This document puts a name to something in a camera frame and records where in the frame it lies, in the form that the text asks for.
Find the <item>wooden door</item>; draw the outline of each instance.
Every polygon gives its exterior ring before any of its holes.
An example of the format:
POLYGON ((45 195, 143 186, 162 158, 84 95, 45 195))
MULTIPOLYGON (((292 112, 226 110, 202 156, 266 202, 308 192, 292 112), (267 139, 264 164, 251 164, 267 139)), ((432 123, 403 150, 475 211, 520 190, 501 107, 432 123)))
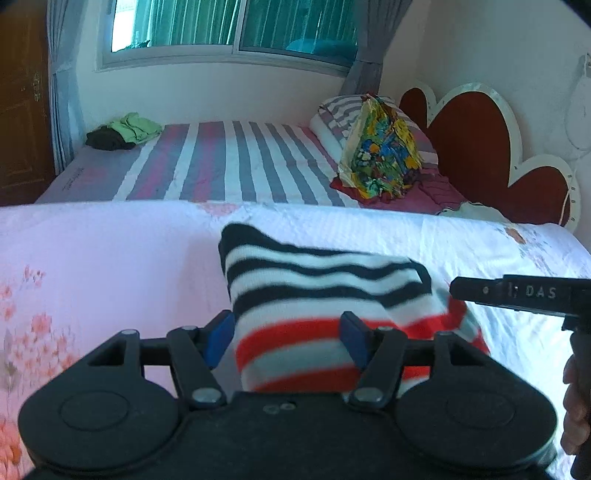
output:
POLYGON ((55 178, 46 7, 17 0, 0 12, 0 206, 35 202, 55 178))

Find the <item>window frame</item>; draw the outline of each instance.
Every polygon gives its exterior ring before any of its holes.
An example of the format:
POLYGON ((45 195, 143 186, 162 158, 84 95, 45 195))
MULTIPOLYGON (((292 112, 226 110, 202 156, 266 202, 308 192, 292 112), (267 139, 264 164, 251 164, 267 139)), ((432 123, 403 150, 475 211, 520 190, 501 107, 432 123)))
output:
POLYGON ((236 35, 232 45, 172 45, 111 51, 117 0, 103 0, 99 24, 97 70, 178 63, 243 63, 282 67, 346 77, 350 67, 315 59, 312 55, 240 50, 248 0, 239 0, 236 35))

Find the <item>window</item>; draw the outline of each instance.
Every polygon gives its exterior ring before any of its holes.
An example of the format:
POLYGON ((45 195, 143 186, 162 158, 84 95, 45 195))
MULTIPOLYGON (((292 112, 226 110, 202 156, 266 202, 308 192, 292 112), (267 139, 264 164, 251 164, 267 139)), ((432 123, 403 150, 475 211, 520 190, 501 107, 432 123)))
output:
POLYGON ((357 53, 355 0, 109 0, 103 63, 195 60, 332 64, 357 53))

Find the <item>door handle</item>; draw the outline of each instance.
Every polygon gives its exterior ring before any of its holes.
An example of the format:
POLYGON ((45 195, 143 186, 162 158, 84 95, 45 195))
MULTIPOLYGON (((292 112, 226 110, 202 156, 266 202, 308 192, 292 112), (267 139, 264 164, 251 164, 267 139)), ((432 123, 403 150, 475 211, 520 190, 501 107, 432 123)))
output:
POLYGON ((41 99, 41 76, 38 73, 33 76, 33 94, 38 102, 41 99))

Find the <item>striped sock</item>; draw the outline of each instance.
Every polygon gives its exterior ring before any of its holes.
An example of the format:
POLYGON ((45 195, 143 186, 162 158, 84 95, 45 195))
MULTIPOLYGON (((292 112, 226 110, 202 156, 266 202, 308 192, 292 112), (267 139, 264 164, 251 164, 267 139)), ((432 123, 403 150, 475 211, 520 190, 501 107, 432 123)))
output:
MULTIPOLYGON (((454 331, 488 353, 466 304, 408 258, 295 247, 240 224, 223 230, 219 252, 246 390, 352 390, 360 372, 339 340, 348 310, 371 328, 393 326, 411 339, 454 331)), ((401 391, 428 373, 407 367, 401 391)))

